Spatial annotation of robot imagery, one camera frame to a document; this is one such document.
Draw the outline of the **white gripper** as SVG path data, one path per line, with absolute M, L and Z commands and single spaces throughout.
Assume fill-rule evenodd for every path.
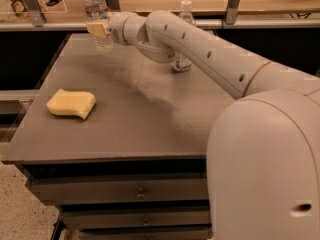
M 130 12 L 117 12 L 109 19 L 109 24 L 107 20 L 90 21 L 86 23 L 86 28 L 93 36 L 107 39 L 111 34 L 114 42 L 128 46 L 129 43 L 124 36 L 124 26 L 130 16 Z

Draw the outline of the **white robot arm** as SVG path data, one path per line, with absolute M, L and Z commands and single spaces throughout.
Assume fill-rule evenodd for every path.
M 320 240 L 320 79 L 167 11 L 122 12 L 89 33 L 156 62 L 181 52 L 234 98 L 206 155 L 214 240 Z

